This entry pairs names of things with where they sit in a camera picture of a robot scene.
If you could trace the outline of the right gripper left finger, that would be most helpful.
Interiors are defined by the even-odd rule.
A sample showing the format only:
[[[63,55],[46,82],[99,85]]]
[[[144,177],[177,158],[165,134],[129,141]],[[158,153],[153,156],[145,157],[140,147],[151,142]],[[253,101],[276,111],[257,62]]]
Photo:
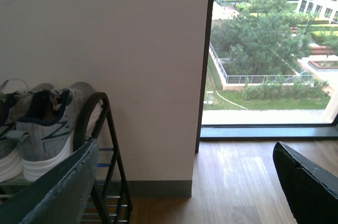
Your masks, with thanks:
[[[91,139],[1,203],[1,223],[79,223],[96,177],[98,152]]]

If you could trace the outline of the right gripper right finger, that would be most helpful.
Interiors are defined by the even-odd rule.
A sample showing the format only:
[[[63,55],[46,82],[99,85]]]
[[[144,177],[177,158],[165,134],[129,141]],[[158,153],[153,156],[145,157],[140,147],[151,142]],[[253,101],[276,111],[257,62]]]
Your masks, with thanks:
[[[337,223],[337,176],[283,142],[275,144],[273,162],[297,223]]]

